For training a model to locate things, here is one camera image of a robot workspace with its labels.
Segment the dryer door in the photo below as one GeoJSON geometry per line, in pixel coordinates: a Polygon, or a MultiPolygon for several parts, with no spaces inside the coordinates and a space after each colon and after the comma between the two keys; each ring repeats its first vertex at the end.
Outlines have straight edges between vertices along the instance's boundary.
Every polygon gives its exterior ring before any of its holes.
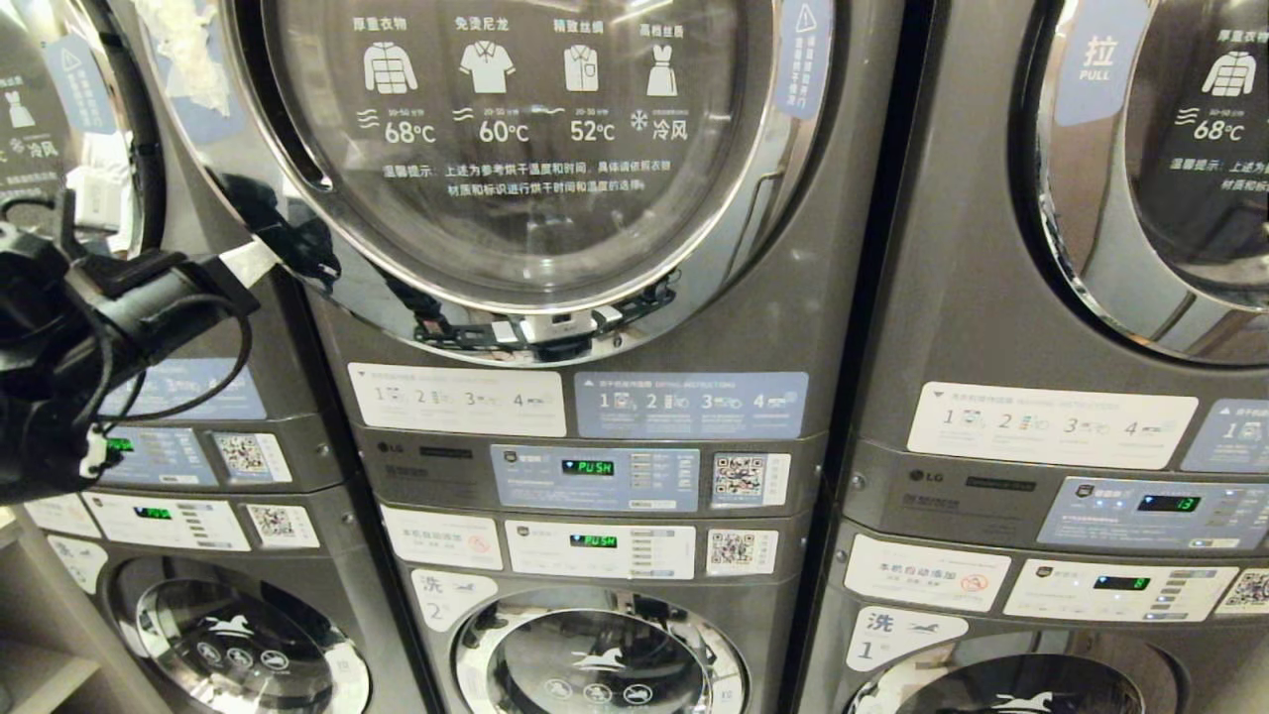
{"type": "Polygon", "coordinates": [[[193,561],[126,563],[108,595],[142,659],[213,711],[360,714],[369,698],[353,643],[299,599],[193,561]]]}
{"type": "Polygon", "coordinates": [[[1269,365],[1269,0],[1060,5],[1022,169],[1061,274],[1137,344],[1269,365]]]}
{"type": "Polygon", "coordinates": [[[197,153],[297,274],[510,367],[628,349],[758,257],[834,23],[826,0],[137,5],[160,72],[201,80],[168,82],[197,153]]]}
{"type": "Polygon", "coordinates": [[[1159,651],[1100,633],[1034,632],[938,646],[864,685],[849,714],[1176,714],[1159,651]]]}
{"type": "Polygon", "coordinates": [[[476,714],[740,714],[740,657],[700,618],[596,588],[503,599],[473,616],[454,667],[476,714]]]}
{"type": "Polygon", "coordinates": [[[47,203],[65,185],[77,191],[81,241],[115,254],[157,245],[157,129],[98,1],[3,0],[0,47],[0,203],[18,202],[8,219],[51,235],[47,203]]]}

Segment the qr code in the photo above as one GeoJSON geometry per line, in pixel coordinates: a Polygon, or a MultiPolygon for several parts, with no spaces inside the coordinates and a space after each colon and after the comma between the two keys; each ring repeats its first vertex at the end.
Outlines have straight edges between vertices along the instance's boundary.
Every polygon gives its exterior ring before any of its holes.
{"type": "Polygon", "coordinates": [[[709,534],[709,562],[720,566],[753,566],[754,534],[713,531],[709,534]]]}
{"type": "Polygon", "coordinates": [[[714,459],[714,493],[730,496],[761,496],[765,457],[717,457],[714,459]]]}
{"type": "Polygon", "coordinates": [[[291,510],[274,506],[251,506],[251,520],[261,538],[296,538],[296,524],[291,510]]]}
{"type": "Polygon", "coordinates": [[[223,435],[216,438],[216,445],[225,457],[225,465],[231,472],[245,474],[264,474],[269,472],[269,465],[264,460],[264,450],[260,443],[251,435],[223,435]]]}
{"type": "Polygon", "coordinates": [[[1246,572],[1235,583],[1230,596],[1225,599],[1222,607],[1235,607],[1240,605],[1266,606],[1269,605],[1269,572],[1246,572]]]}

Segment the washing machine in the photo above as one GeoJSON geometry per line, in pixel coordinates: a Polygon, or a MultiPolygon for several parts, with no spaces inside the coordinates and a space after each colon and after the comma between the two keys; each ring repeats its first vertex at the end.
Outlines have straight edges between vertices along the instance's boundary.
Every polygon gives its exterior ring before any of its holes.
{"type": "Polygon", "coordinates": [[[931,6],[801,710],[1263,708],[1266,18],[931,6]]]}
{"type": "Polygon", "coordinates": [[[900,4],[141,5],[450,710],[778,710],[900,4]]]}
{"type": "MultiPolygon", "coordinates": [[[[76,232],[96,250],[231,247],[246,233],[227,216],[217,222],[217,199],[171,151],[136,62],[140,33],[114,13],[127,8],[0,8],[13,48],[6,185],[22,199],[76,188],[76,232]]],[[[47,227],[43,212],[16,204],[13,217],[47,227]]],[[[232,326],[152,368],[135,399],[126,387],[107,401],[103,413],[131,402],[142,421],[110,431],[126,458],[90,498],[28,510],[173,710],[426,711],[404,601],[307,307],[284,275],[255,292],[266,337],[228,391],[175,419],[145,419],[228,373],[232,326]]]]}

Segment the gray washing machine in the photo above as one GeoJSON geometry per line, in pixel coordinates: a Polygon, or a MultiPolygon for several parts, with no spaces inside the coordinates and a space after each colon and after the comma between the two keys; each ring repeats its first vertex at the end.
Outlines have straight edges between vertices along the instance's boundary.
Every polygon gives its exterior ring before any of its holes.
{"type": "MultiPolygon", "coordinates": [[[[79,237],[96,250],[231,247],[246,233],[173,151],[129,8],[32,0],[0,13],[14,127],[5,185],[19,198],[75,186],[79,237]]],[[[41,211],[13,217],[47,228],[41,211]]],[[[255,292],[261,336],[226,393],[175,420],[118,425],[110,438],[128,454],[86,505],[66,496],[28,510],[174,710],[424,711],[400,588],[364,482],[348,478],[353,448],[307,306],[284,275],[255,292]],[[216,629],[203,616],[217,610],[247,624],[216,629]],[[218,637],[239,652],[227,658],[218,637]]],[[[237,339],[220,327],[151,369],[131,415],[208,389],[237,339]]]]}
{"type": "Polygon", "coordinates": [[[900,4],[164,8],[450,709],[775,711],[900,4]]]}
{"type": "Polygon", "coordinates": [[[802,710],[1263,709],[1266,18],[934,6],[802,710]]]}

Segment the clothing icon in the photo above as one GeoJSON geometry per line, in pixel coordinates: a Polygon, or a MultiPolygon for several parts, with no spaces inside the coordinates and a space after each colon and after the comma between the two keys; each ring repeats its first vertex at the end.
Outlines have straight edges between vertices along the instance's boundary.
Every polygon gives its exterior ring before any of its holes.
{"type": "Polygon", "coordinates": [[[1212,96],[1251,94],[1256,79],[1256,58],[1250,52],[1226,52],[1212,65],[1203,82],[1203,91],[1212,96]]]}
{"type": "Polygon", "coordinates": [[[569,91],[599,91],[599,52],[585,44],[565,49],[563,85],[569,91]]]}
{"type": "Polygon", "coordinates": [[[458,68],[464,75],[472,75],[476,94],[506,94],[506,75],[515,72],[506,49],[489,39],[468,44],[458,68]]]}
{"type": "Polygon", "coordinates": [[[678,96],[679,80],[674,76],[674,67],[670,66],[670,57],[674,56],[674,47],[669,44],[652,46],[652,71],[647,75],[648,96],[678,96]]]}
{"type": "Polygon", "coordinates": [[[379,94],[405,94],[419,89],[410,55],[396,42],[376,42],[365,48],[365,89],[379,94]]]}
{"type": "Polygon", "coordinates": [[[36,126],[36,118],[30,110],[22,105],[22,93],[5,91],[4,98],[9,100],[9,123],[13,128],[27,128],[36,126]]]}

